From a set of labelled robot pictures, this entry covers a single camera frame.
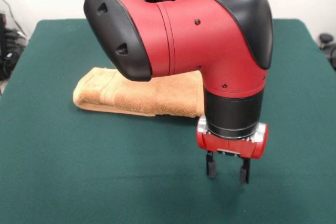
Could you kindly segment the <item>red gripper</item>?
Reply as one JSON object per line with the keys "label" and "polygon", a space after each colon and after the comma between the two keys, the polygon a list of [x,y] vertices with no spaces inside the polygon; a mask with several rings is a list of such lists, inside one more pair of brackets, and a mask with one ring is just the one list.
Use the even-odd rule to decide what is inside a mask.
{"label": "red gripper", "polygon": [[216,177],[216,162],[213,152],[233,154],[243,158],[243,164],[239,171],[241,184],[249,183],[250,158],[262,157],[268,138],[268,125],[258,123],[254,134],[240,139],[225,139],[211,133],[204,115],[198,119],[196,139],[199,148],[207,150],[206,175],[209,178]]}

